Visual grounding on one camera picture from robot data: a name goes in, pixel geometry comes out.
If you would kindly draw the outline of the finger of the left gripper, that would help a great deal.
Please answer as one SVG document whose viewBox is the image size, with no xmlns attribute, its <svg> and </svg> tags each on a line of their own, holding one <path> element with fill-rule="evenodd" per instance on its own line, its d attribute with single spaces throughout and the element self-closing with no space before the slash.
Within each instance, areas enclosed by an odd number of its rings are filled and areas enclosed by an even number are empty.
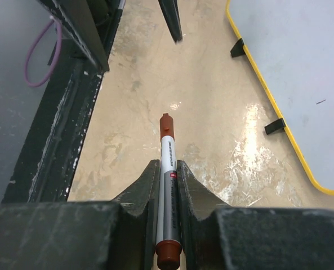
<svg viewBox="0 0 334 270">
<path fill-rule="evenodd" d="M 162 14 L 175 43 L 182 41 L 182 30 L 177 0 L 159 0 Z"/>
</svg>

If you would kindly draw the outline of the yellow framed whiteboard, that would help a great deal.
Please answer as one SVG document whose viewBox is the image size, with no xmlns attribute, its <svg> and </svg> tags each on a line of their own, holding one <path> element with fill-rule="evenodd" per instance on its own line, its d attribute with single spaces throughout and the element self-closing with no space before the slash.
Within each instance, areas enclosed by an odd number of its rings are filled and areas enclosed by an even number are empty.
<svg viewBox="0 0 334 270">
<path fill-rule="evenodd" d="M 226 15 L 311 183 L 334 195 L 334 1 L 228 1 Z"/>
</svg>

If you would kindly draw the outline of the red white marker pen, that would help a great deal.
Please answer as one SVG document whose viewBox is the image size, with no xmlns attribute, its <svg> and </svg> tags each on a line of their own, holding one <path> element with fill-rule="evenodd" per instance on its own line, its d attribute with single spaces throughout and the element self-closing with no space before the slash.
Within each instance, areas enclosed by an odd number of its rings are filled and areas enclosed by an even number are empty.
<svg viewBox="0 0 334 270">
<path fill-rule="evenodd" d="M 164 113 L 159 123 L 161 168 L 155 252 L 159 269 L 178 269 L 182 245 L 173 118 L 168 113 Z"/>
</svg>

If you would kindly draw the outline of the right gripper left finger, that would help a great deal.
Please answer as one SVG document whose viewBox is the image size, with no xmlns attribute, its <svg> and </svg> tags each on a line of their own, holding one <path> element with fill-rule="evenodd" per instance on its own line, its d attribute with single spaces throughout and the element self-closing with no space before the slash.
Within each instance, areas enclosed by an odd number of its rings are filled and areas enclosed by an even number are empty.
<svg viewBox="0 0 334 270">
<path fill-rule="evenodd" d="M 0 269 L 151 269 L 159 171 L 110 201 L 0 205 Z"/>
</svg>

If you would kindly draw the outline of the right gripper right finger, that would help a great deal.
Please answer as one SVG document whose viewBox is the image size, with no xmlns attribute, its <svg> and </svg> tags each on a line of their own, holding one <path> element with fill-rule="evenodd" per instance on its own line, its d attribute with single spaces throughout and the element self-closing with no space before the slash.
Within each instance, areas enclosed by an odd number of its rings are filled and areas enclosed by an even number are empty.
<svg viewBox="0 0 334 270">
<path fill-rule="evenodd" d="M 334 269 L 334 211 L 224 203 L 177 163 L 187 269 Z"/>
</svg>

